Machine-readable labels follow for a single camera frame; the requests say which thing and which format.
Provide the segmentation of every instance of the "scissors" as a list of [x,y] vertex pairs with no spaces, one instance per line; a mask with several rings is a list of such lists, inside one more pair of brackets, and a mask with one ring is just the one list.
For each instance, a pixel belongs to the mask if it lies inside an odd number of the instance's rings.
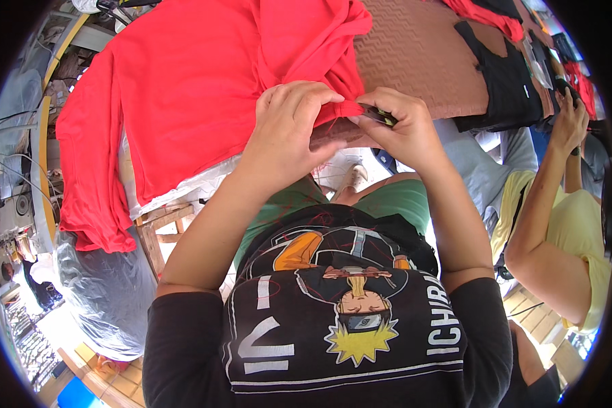
[[392,127],[398,122],[398,120],[395,119],[390,112],[386,112],[383,109],[376,108],[375,106],[368,105],[366,103],[359,103],[359,105],[365,109],[363,116],[367,116],[367,118],[383,123],[385,126]]

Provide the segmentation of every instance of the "wire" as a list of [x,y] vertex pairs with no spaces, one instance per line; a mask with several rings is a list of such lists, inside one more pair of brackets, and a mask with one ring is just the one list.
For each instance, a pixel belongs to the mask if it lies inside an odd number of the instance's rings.
[[4,118],[0,118],[0,121],[6,121],[7,119],[11,119],[14,116],[18,116],[18,115],[23,115],[23,114],[30,114],[32,112],[36,112],[36,109],[34,110],[25,110],[23,112],[18,112],[17,114],[13,114],[13,115],[9,115],[9,116],[5,116]]
[[52,209],[54,209],[54,208],[55,208],[55,207],[54,207],[54,204],[52,204],[52,200],[50,200],[50,199],[48,198],[48,195],[46,195],[46,194],[43,192],[43,190],[41,190],[41,189],[40,189],[40,188],[39,188],[37,185],[34,185],[34,184],[33,184],[32,182],[30,182],[30,181],[29,181],[27,178],[25,178],[25,176],[24,176],[24,175],[22,175],[22,174],[18,173],[18,172],[17,172],[16,170],[14,170],[13,168],[11,168],[11,167],[7,167],[7,166],[6,166],[6,165],[5,165],[3,162],[1,162],[1,161],[0,161],[0,164],[1,164],[3,167],[5,167],[7,170],[11,170],[12,172],[16,173],[18,176],[20,176],[20,178],[21,178],[21,179],[23,179],[24,181],[26,181],[26,182],[27,182],[27,184],[29,184],[29,185],[31,185],[33,188],[35,188],[35,189],[39,190],[39,191],[41,192],[41,194],[43,194],[43,198],[44,198],[45,200],[48,200],[48,202],[50,203],[50,208],[52,208]]
[[[50,106],[50,109],[53,109],[53,108],[63,108],[63,106]],[[24,112],[18,112],[17,114],[5,116],[4,118],[0,118],[0,125],[2,125],[2,123],[4,123],[4,121],[6,121],[7,119],[11,119],[11,118],[13,118],[15,116],[18,116],[18,115],[30,114],[30,113],[37,112],[37,111],[38,111],[37,109],[34,109],[34,110],[25,110]]]
[[537,307],[537,306],[541,306],[541,305],[543,305],[543,304],[544,304],[544,302],[542,302],[542,303],[538,303],[538,304],[537,304],[537,305],[535,305],[535,306],[530,306],[530,307],[529,307],[529,308],[527,308],[527,309],[524,309],[524,310],[522,310],[522,311],[518,311],[517,313],[511,314],[510,316],[506,316],[506,317],[513,317],[513,316],[516,316],[516,315],[520,315],[520,314],[522,314],[522,313],[523,313],[523,312],[525,312],[525,311],[529,311],[530,309],[534,309],[535,307]]
[[57,58],[57,56],[55,55],[54,52],[52,52],[52,50],[50,50],[48,47],[46,47],[45,45],[42,45],[41,42],[38,40],[38,38],[35,38],[34,40],[36,40],[36,42],[38,43],[38,45],[40,45],[41,47],[43,47],[44,49],[48,50],[48,52],[50,53],[50,55],[52,55],[52,58],[54,58],[55,60],[61,62],[61,60],[59,58]]
[[14,157],[14,156],[22,156],[22,157],[25,157],[25,158],[29,159],[32,163],[37,165],[41,169],[41,171],[46,175],[46,178],[48,179],[48,183],[50,183],[50,185],[52,186],[52,191],[56,192],[59,195],[63,194],[62,192],[60,192],[59,190],[57,190],[55,188],[55,185],[52,183],[52,180],[50,180],[50,178],[48,177],[46,169],[43,168],[43,166],[41,166],[36,160],[32,159],[28,155],[24,155],[23,153],[14,153],[13,155],[6,155],[6,154],[3,154],[3,153],[0,153],[0,156],[5,156],[5,159],[9,159],[10,157]]

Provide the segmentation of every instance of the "green shorts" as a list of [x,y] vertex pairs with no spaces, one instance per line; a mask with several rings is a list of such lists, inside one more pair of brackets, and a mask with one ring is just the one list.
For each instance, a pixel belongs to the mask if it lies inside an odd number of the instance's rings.
[[[236,269],[252,240],[269,225],[283,216],[318,204],[330,204],[330,202],[310,176],[302,178],[270,197],[245,231],[243,240],[234,257]],[[360,209],[375,218],[400,214],[417,228],[417,232],[421,235],[426,233],[431,218],[424,183],[421,180],[414,179],[401,180],[379,187],[376,191],[364,196],[352,207]]]

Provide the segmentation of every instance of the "anime graphic print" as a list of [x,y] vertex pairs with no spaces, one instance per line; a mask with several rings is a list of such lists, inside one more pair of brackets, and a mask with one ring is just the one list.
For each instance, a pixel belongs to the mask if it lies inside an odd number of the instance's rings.
[[[351,241],[343,240],[351,234]],[[326,245],[336,239],[352,245]],[[303,294],[333,306],[335,323],[324,340],[330,343],[326,352],[337,355],[336,363],[351,359],[358,367],[363,359],[375,362],[376,352],[390,351],[389,340],[399,335],[389,298],[407,284],[403,269],[410,269],[410,263],[398,252],[396,244],[374,231],[346,226],[302,233],[275,259],[275,271],[295,270]],[[375,260],[377,255],[385,258]],[[388,261],[391,269],[400,270],[385,270]]]
[[221,361],[234,393],[398,387],[428,375],[461,383],[466,340],[430,247],[300,223],[255,251],[224,308]]

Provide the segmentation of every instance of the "red fabric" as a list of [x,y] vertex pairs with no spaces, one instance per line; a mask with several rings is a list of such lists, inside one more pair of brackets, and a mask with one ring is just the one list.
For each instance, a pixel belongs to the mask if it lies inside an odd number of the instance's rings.
[[479,23],[488,24],[503,31],[512,42],[517,43],[523,39],[522,24],[514,18],[501,16],[481,6],[472,3],[471,0],[442,0],[451,7],[460,17],[470,18]]
[[577,62],[567,61],[563,64],[564,71],[569,75],[569,84],[574,87],[585,104],[589,119],[596,120],[596,105],[594,103],[594,87],[588,78],[580,71]]
[[81,251],[136,247],[118,180],[122,126],[144,205],[240,153],[271,86],[322,81],[347,99],[315,125],[360,114],[352,41],[371,25],[358,0],[164,0],[95,56],[58,118],[60,229]]

